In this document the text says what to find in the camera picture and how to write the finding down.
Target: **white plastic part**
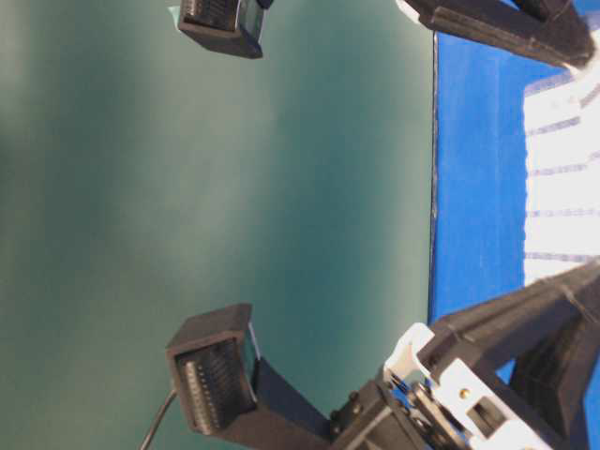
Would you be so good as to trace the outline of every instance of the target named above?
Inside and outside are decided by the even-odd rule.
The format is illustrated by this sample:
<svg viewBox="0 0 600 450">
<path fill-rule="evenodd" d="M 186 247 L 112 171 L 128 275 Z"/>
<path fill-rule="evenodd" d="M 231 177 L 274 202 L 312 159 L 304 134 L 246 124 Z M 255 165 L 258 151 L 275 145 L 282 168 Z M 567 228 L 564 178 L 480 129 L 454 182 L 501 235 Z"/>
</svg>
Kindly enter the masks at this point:
<svg viewBox="0 0 600 450">
<path fill-rule="evenodd" d="M 540 437 L 516 415 L 460 359 L 456 359 L 440 376 L 440 384 L 431 386 L 432 396 L 448 410 L 471 435 L 473 450 L 551 450 Z M 487 398 L 505 417 L 486 438 L 468 412 Z"/>
<path fill-rule="evenodd" d="M 434 337 L 433 332 L 423 323 L 415 323 L 398 340 L 392 355 L 383 365 L 383 379 L 392 381 L 392 373 L 401 380 L 406 380 L 414 372 L 429 377 L 429 371 L 421 364 L 417 353 Z"/>
<path fill-rule="evenodd" d="M 411 21 L 419 24 L 419 13 L 413 9 L 408 3 L 404 0 L 396 0 L 397 7 L 402 11 Z"/>
<path fill-rule="evenodd" d="M 178 25 L 179 25 L 179 12 L 181 10 L 181 7 L 168 7 L 167 9 L 171 13 L 172 21 L 173 21 L 173 23 L 175 25 L 175 30 L 177 30 L 178 33 L 181 33 L 181 31 L 179 31 L 179 28 L 178 28 Z"/>
</svg>

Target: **white striped cloth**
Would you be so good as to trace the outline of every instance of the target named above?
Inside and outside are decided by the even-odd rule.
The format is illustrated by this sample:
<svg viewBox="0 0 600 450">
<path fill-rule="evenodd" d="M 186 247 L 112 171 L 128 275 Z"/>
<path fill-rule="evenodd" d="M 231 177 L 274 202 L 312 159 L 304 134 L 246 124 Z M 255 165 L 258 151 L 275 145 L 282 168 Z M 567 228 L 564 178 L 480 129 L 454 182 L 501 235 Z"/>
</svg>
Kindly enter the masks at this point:
<svg viewBox="0 0 600 450">
<path fill-rule="evenodd" d="M 600 27 L 600 14 L 589 19 Z M 600 30 L 592 35 L 600 49 Z M 525 90 L 525 284 L 600 255 L 600 56 Z"/>
</svg>

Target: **green surface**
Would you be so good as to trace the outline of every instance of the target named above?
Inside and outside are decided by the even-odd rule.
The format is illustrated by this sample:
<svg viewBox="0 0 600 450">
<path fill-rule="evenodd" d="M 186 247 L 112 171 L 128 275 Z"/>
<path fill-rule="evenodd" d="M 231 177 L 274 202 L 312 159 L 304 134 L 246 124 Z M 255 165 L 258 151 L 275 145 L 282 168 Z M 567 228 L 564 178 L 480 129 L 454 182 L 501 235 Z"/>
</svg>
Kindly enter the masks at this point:
<svg viewBox="0 0 600 450">
<path fill-rule="evenodd" d="M 430 33 L 278 0 L 252 62 L 170 5 L 0 0 L 3 449 L 137 448 L 211 308 L 325 413 L 426 317 Z M 225 447 L 178 405 L 154 446 Z"/>
</svg>

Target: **blue surface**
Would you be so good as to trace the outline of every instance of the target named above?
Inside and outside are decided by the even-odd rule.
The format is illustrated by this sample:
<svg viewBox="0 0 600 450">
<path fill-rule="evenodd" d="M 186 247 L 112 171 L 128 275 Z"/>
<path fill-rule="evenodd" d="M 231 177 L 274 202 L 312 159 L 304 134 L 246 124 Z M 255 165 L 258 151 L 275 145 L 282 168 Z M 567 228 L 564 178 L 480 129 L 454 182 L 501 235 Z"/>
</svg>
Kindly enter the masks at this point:
<svg viewBox="0 0 600 450">
<path fill-rule="evenodd" d="M 580 12 L 598 1 L 576 2 Z M 430 319 L 523 285 L 525 87 L 560 70 L 438 35 L 438 190 Z M 600 449 L 600 370 L 586 399 Z"/>
</svg>

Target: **robotic arm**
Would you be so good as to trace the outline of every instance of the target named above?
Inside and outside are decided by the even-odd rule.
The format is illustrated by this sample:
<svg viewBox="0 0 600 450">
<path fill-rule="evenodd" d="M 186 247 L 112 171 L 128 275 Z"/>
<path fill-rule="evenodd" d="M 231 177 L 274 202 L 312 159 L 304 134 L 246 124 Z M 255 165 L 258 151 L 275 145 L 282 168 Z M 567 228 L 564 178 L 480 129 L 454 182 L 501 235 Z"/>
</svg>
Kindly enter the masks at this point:
<svg viewBox="0 0 600 450">
<path fill-rule="evenodd" d="M 594 44 L 572 0 L 397 0 L 414 22 L 552 66 L 584 68 Z M 263 57 L 263 19 L 273 0 L 182 0 L 178 28 L 213 52 Z"/>
<path fill-rule="evenodd" d="M 587 450 L 600 259 L 413 325 L 329 419 L 261 356 L 251 306 L 188 319 L 167 347 L 189 427 L 259 450 Z M 505 384 L 496 370 L 516 359 Z"/>
</svg>

